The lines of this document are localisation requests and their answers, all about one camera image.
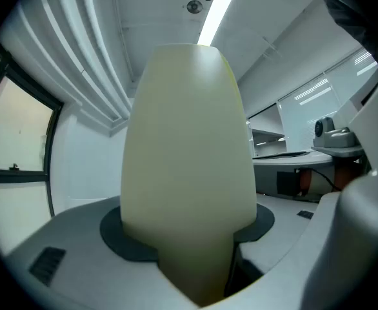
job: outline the gray device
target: gray device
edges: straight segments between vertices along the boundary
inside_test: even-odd
[[[315,123],[314,147],[348,148],[356,145],[357,138],[354,132],[348,127],[335,129],[332,118],[324,117]]]

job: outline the ceiling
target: ceiling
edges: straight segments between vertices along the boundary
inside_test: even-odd
[[[21,0],[0,42],[47,90],[107,130],[127,122],[146,61],[157,45],[196,43],[211,2],[191,0]],[[236,79],[312,0],[233,0],[212,46]]]

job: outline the white panel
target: white panel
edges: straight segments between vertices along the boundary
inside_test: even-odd
[[[0,253],[12,249],[50,220],[46,183],[0,184]]]
[[[332,117],[339,102],[325,76],[305,84],[279,100],[288,152],[310,149],[313,145],[315,122]]]
[[[239,82],[246,115],[275,103],[359,47],[334,23],[324,1],[315,0],[282,34],[281,57],[262,60]]]
[[[254,130],[284,134],[281,117],[276,105],[249,119]]]
[[[378,69],[374,58],[365,49],[354,54],[336,68],[326,73],[328,80],[343,105],[350,99]]]
[[[232,0],[212,46],[227,58],[239,80],[311,1]]]
[[[0,83],[0,169],[13,163],[21,170],[43,171],[48,122],[52,110],[14,82]]]

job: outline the dark cable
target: dark cable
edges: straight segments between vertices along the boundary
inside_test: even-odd
[[[327,177],[327,176],[325,176],[325,174],[323,174],[323,173],[320,173],[319,171],[316,171],[315,169],[313,169],[313,168],[299,168],[298,170],[300,170],[300,171],[302,171],[302,170],[309,170],[309,171],[314,171],[314,172],[316,172],[316,173],[318,173],[320,176],[322,176],[330,185],[331,185],[331,187],[333,188],[333,189],[336,189],[337,191],[339,191],[339,192],[341,192],[342,191],[342,189],[340,189],[339,187],[337,187],[337,186],[335,186],[334,184],[333,184],[333,182]]]

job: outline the gray platform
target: gray platform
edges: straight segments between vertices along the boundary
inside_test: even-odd
[[[354,158],[364,154],[361,145],[348,148],[311,147],[313,150],[323,152],[336,158]]]
[[[273,210],[275,225],[260,240],[250,245],[244,243],[242,252],[266,274],[211,307],[246,309],[259,305],[262,309],[298,309],[306,277],[321,251],[333,218],[337,195],[325,197],[317,206],[259,196],[258,202]],[[197,309],[155,263],[128,262],[104,244],[99,224],[117,205],[118,197],[58,214],[5,258],[7,266],[23,288],[47,308]],[[315,208],[311,220],[296,216],[300,210]],[[50,288],[28,273],[45,247],[66,250]]]

